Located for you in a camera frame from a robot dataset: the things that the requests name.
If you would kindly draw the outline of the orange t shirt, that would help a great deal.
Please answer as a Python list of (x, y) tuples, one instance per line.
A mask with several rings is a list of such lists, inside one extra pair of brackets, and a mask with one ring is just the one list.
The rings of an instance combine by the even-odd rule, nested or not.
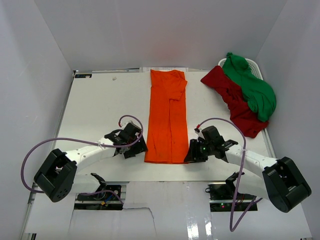
[(183, 164), (189, 149), (186, 87), (182, 71), (150, 71), (150, 106), (144, 161)]

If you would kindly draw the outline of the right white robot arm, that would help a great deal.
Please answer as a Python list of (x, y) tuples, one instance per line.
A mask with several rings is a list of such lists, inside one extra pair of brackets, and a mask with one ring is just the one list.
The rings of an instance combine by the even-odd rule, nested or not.
[(226, 179), (226, 195), (236, 200), (249, 194), (269, 200), (278, 210), (288, 213), (312, 194), (312, 190), (289, 157), (281, 159), (264, 156), (245, 150), (234, 140), (224, 140), (215, 126), (195, 128), (196, 139), (191, 139), (184, 159), (186, 163), (206, 162), (210, 156), (242, 166), (242, 172), (255, 176), (244, 183), (236, 182), (238, 173)]

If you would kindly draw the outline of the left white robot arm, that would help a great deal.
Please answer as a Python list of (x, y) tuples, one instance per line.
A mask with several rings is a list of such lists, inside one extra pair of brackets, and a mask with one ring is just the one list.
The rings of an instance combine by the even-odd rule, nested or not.
[(96, 173), (81, 174), (85, 168), (122, 155), (132, 158), (148, 150), (142, 128), (132, 121), (126, 122), (94, 144), (69, 150), (52, 150), (34, 176), (35, 183), (53, 202), (59, 202), (69, 193), (90, 194), (99, 200), (105, 196), (103, 178)]

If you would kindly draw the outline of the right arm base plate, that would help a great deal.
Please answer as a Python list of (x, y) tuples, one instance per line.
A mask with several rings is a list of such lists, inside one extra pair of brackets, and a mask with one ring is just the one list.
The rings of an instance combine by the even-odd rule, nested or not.
[[(231, 211), (234, 194), (226, 183), (209, 184), (205, 192), (209, 194), (209, 206), (212, 213)], [(250, 194), (239, 193), (236, 197), (234, 211), (243, 212), (253, 199), (254, 197)]]

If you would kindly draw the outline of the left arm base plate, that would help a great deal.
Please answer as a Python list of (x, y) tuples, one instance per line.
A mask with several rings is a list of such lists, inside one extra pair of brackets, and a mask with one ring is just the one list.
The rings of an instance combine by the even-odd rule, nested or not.
[(75, 199), (75, 210), (92, 210), (92, 211), (121, 211), (123, 209), (122, 202), (126, 198), (127, 186), (125, 184), (108, 184), (99, 191), (108, 190), (111, 192), (102, 192), (96, 195), (80, 195), (78, 194)]

